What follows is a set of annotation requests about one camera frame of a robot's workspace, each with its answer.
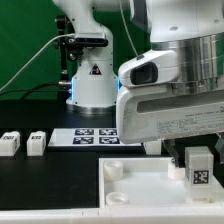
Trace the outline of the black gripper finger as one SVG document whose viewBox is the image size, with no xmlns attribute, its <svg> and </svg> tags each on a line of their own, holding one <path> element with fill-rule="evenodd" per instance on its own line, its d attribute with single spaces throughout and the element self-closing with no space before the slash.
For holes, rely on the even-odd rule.
<svg viewBox="0 0 224 224">
<path fill-rule="evenodd" d="M 216 142 L 215 149 L 219 153 L 224 153 L 224 132 L 218 133 L 218 140 Z"/>
</svg>

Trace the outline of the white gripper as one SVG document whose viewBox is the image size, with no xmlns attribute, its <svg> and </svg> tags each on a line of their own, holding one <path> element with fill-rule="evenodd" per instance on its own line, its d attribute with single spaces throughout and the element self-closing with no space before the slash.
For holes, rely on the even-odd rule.
<svg viewBox="0 0 224 224">
<path fill-rule="evenodd" d="M 165 85 L 122 87 L 116 127 L 119 139 L 126 144 L 171 139 L 163 145 L 178 167 L 175 138 L 224 131 L 224 90 L 175 96 Z"/>
</svg>

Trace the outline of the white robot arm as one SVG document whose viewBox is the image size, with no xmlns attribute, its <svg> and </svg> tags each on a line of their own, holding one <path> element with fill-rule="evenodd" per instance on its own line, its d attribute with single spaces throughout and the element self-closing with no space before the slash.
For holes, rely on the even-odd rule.
<svg viewBox="0 0 224 224">
<path fill-rule="evenodd" d="M 74 31 L 69 106 L 115 108 L 124 143 L 224 132 L 224 0 L 53 0 Z M 95 11 L 128 8 L 149 51 L 113 67 L 113 35 Z"/>
</svg>

